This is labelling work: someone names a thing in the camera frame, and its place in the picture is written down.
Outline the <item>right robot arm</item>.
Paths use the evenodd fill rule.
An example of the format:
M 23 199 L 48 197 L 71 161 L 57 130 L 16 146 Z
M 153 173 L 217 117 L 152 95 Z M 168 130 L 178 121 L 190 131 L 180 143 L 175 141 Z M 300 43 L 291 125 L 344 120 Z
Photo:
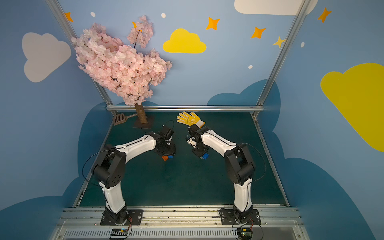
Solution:
M 187 142 L 192 152 L 206 159 L 208 150 L 213 149 L 224 159 L 229 179 L 234 184 L 234 217 L 239 223 L 245 223 L 253 212 L 251 184 L 256 169 L 254 160 L 246 144 L 236 144 L 226 140 L 209 128 L 199 128 L 194 124 L 188 127 Z

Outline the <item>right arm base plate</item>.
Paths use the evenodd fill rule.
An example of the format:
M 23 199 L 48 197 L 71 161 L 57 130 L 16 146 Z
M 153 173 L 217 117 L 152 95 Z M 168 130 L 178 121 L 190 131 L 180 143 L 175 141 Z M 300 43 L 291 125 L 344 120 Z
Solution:
M 246 212 L 240 213 L 238 210 L 221 208 L 218 210 L 218 213 L 224 226 L 262 224 L 259 211 L 256 209 L 250 208 Z

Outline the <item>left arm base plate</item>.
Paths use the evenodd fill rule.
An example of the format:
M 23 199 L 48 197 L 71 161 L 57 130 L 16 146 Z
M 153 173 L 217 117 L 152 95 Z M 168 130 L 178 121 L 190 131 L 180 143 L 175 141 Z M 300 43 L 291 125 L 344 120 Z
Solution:
M 105 209 L 100 222 L 101 226 L 139 226 L 142 221 L 143 210 L 127 210 L 123 208 L 118 213 Z

